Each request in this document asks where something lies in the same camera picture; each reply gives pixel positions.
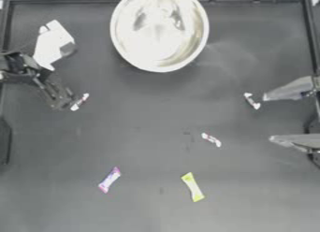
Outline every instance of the silver bowl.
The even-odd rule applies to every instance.
[[[137,68],[170,72],[201,53],[209,21],[199,0],[122,0],[110,23],[114,46]]]

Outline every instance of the black table surface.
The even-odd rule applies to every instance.
[[[318,230],[320,171],[268,141],[303,132],[314,102],[256,111],[243,96],[259,100],[312,72],[300,4],[207,5],[208,46],[168,74],[140,71],[114,50],[114,6],[15,6],[10,48],[33,53],[41,25],[58,20],[78,53],[57,71],[90,98],[79,111],[58,112],[34,89],[7,86],[14,142],[0,173],[0,231]],[[114,166],[122,177],[105,195],[98,183]],[[199,203],[180,178],[191,171],[207,196]]]

